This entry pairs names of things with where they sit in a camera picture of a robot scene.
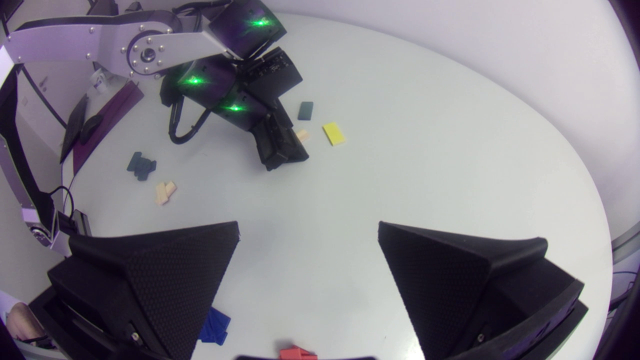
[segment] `white wall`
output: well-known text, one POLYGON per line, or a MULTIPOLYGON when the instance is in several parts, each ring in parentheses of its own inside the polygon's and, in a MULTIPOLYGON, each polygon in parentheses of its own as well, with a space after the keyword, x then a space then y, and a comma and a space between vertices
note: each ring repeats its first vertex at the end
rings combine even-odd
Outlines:
POLYGON ((613 238, 640 220, 640 72, 608 1, 264 2, 276 12, 403 38, 494 80, 573 145, 598 187, 613 238))

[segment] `red block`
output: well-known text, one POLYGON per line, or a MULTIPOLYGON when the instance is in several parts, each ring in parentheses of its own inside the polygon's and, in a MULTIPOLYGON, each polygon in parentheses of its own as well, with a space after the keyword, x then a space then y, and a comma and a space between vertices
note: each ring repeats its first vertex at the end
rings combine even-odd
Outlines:
POLYGON ((280 351, 280 360, 302 360, 299 347, 284 348, 280 351))

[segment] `wooden block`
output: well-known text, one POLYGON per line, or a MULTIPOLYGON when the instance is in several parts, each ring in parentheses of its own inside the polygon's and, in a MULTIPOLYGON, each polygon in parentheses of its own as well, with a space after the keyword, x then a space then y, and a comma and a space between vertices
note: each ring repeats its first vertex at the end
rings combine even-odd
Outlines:
POLYGON ((322 129, 324 130, 326 137, 329 138, 329 142, 331 142, 331 145, 333 146, 336 146, 340 143, 347 141, 344 138, 344 135, 342 135, 342 133, 340 132, 340 128, 338 128, 338 124, 334 122, 330 122, 329 124, 324 125, 322 129))
POLYGON ((167 197, 171 197, 171 195, 173 194, 173 192, 174 192, 175 190, 177 190, 177 189, 178 189, 178 187, 173 183, 173 181, 169 181, 169 182, 166 184, 165 189, 166 189, 166 196, 167 196, 167 197))
POLYGON ((307 130, 300 130, 296 133, 296 136, 298 137, 298 140, 300 140, 300 142, 304 142, 305 140, 308 140, 310 135, 307 132, 307 130))
POLYGON ((156 204, 162 206, 166 204, 167 201, 169 201, 169 198, 166 196, 166 186, 164 183, 159 183, 156 186, 156 204))

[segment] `black cable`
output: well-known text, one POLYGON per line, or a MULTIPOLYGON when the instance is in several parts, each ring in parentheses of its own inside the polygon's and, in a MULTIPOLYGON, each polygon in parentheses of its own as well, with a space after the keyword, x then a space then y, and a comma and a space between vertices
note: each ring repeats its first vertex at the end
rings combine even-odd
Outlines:
POLYGON ((53 195, 54 193, 56 193, 60 189, 66 190, 67 194, 69 194, 69 200, 71 200, 71 215, 70 216, 73 216, 74 211, 76 210, 76 206, 74 204, 74 196, 71 195, 71 191, 69 190, 69 188, 67 188, 64 185, 60 185, 59 187, 55 188, 52 192, 49 192, 48 194, 49 194, 49 196, 51 196, 51 195, 53 195))
POLYGON ((191 126, 191 130, 189 130, 188 133, 182 136, 177 136, 175 132, 178 129, 178 124, 180 123, 180 115, 182 114, 183 103, 184 103, 184 96, 180 96, 180 99, 178 99, 178 101, 172 105, 171 115, 169 118, 169 138, 173 143, 178 145, 186 143, 187 141, 191 140, 193 135, 196 135, 198 130, 200 130, 200 128, 202 127, 202 124, 204 124, 204 122, 207 120, 207 117, 209 117, 209 115, 211 114, 211 110, 206 109, 205 111, 202 112, 202 115, 200 116, 198 121, 195 123, 195 125, 191 126))
POLYGON ((173 8, 172 11, 174 14, 178 14, 187 9, 204 9, 204 8, 214 8, 217 6, 225 6, 226 4, 231 3, 231 0, 217 0, 217 1, 194 1, 192 3, 186 3, 178 6, 177 8, 173 8))
POLYGON ((21 70, 24 73, 25 78, 27 78, 27 81, 29 81, 29 84, 31 84, 31 87, 33 88, 33 90, 36 92, 37 96, 44 103, 44 106, 46 106, 47 109, 49 109, 49 112, 51 112, 51 115, 53 115, 53 117, 56 118, 56 120, 60 123, 60 125, 62 125, 62 127, 64 127, 66 129, 67 128, 67 124, 62 120, 60 115, 58 115, 58 113, 56 113, 56 110, 53 109, 53 107, 51 106, 51 104, 49 104, 49 101, 47 101, 47 99, 44 97, 44 95, 42 95, 42 92, 40 92, 40 89, 38 88, 36 83, 31 78, 31 75, 29 75, 29 72, 27 71, 27 68, 25 66, 22 66, 21 70))

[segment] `textured black surface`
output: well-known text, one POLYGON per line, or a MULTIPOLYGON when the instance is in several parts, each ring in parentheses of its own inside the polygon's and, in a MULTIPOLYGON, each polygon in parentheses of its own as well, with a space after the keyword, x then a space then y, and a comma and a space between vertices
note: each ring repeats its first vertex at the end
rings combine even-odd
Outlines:
POLYGON ((378 231, 425 358, 445 357, 484 288, 489 261, 390 224, 378 231))
POLYGON ((70 240, 74 256, 124 275, 174 360, 189 359, 238 243, 236 222, 127 236, 70 240))
POLYGON ((491 277, 547 249, 541 238, 504 241, 384 222, 378 239, 429 360, 451 353, 491 277))

